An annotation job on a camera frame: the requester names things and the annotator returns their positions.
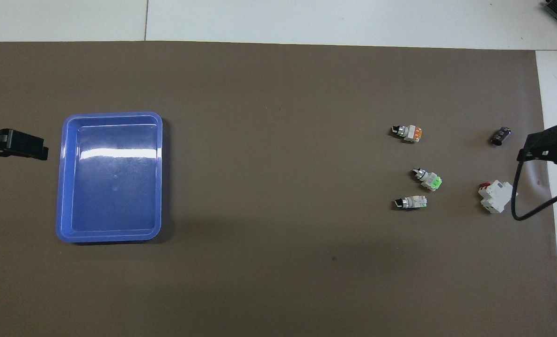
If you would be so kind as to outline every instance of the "white table surface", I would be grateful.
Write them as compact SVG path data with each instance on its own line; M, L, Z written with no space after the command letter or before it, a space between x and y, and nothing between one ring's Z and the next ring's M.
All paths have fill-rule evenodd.
M539 0L0 0L0 41L119 40L535 50L557 124L557 22Z

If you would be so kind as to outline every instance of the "black capacitor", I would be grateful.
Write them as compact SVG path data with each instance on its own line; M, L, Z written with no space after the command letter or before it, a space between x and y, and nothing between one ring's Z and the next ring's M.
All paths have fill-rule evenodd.
M499 130L497 130L497 132L495 132L495 135L491 138L491 143L500 147L501 144L503 144L503 141L510 134L512 134L512 130L510 130L510 128L503 126Z

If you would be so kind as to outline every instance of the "white circuit breaker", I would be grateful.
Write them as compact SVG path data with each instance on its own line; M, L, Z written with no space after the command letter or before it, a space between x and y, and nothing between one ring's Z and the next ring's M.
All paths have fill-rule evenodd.
M479 186L480 203L490 213L502 213L505 205L512 198L512 186L509 182L490 181Z

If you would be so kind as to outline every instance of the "black cable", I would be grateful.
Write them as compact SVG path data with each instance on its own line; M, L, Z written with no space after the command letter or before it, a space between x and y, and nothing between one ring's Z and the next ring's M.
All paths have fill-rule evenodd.
M551 126L550 128L546 129L545 131L548 130L552 130L554 128L557 128L557 125L555 126ZM525 147L525 151L522 155L522 158L520 158L519 162L518 162L518 168L516 169L516 176L513 179L513 186L512 186L512 216L514 219L521 221L521 220L526 220L528 218L530 218L531 216L535 215L536 213L539 213L540 211L542 211L543 209L549 207L550 205L553 205L554 203L557 202L557 196L555 196L554 198L551 198L547 201L545 201L544 203L542 203L541 205L539 205L538 207L536 207L535 209L531 210L530 212L522 215L522 216L518 216L516 214L516 191L518 190L518 181L520 181L520 173L522 173L522 166L524 165L524 161L526 160L526 155L530 152L531 147L533 146L534 143L536 143L537 141L539 141L539 139L536 139L535 141L533 141L533 143L527 145L527 147Z

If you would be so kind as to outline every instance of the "blue plastic tray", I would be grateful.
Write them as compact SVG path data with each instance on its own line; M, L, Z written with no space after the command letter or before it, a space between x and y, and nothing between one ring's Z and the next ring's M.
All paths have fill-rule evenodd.
M56 234L139 241L161 226L162 120L153 112L73 115L60 149Z

